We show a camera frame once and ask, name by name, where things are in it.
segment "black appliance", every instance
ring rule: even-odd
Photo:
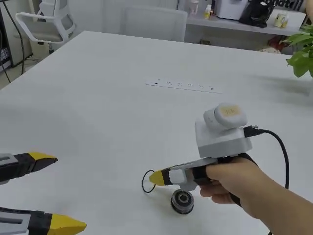
[[[269,19],[274,7],[274,1],[252,0],[243,11],[239,22],[265,28],[267,26],[266,21]]]

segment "white appliance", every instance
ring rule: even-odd
[[[216,0],[215,14],[219,18],[239,20],[248,0]]]

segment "leaf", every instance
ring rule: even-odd
[[[300,59],[300,62],[301,62],[301,59],[302,58],[307,58],[309,56],[309,54],[305,51],[297,51],[290,59],[287,59],[287,63],[291,66],[295,66],[298,62],[298,60]]]
[[[297,37],[303,35],[302,33],[296,33],[296,34],[293,34],[291,36],[289,36],[288,38],[286,38],[285,40],[282,40],[281,43],[289,43],[289,42],[292,42],[294,39],[296,39]]]
[[[304,32],[313,33],[313,25],[306,24],[300,29],[302,29]]]
[[[307,39],[307,40],[303,40],[303,41],[299,42],[298,45],[304,46],[304,45],[309,45],[311,43],[313,43],[313,40],[312,39]]]
[[[311,77],[313,77],[313,58],[310,58],[310,61],[309,61],[309,71],[310,71]]]
[[[283,42],[288,42],[290,43],[290,46],[292,46],[302,41],[307,42],[309,40],[313,42],[313,36],[307,35],[307,34],[295,34],[295,35],[290,36],[286,40],[283,40]]]
[[[293,66],[293,73],[296,77],[303,76],[309,70],[309,66],[306,64]]]
[[[296,77],[303,76],[308,70],[310,65],[310,59],[308,57],[299,56],[299,58],[293,64],[293,73]]]
[[[305,48],[303,48],[301,51],[303,51],[303,52],[313,51],[313,46],[305,47]]]

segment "power strip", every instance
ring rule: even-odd
[[[218,91],[215,87],[211,87],[208,85],[201,85],[201,84],[197,84],[193,82],[178,82],[178,81],[156,79],[154,81],[146,82],[146,85],[157,86],[157,87],[169,87],[169,88],[198,91],[198,92],[222,93],[221,91]]]

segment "shelf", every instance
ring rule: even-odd
[[[209,20],[204,19],[204,13],[197,14],[195,16],[188,16],[187,24],[207,26],[213,28],[225,28],[240,31],[256,32],[256,33],[266,33],[266,34],[276,34],[290,36],[295,33],[299,33],[299,28],[278,28],[273,25],[268,25],[266,28],[259,28],[250,26],[247,24],[239,23],[235,20],[220,19],[217,16],[211,16]]]

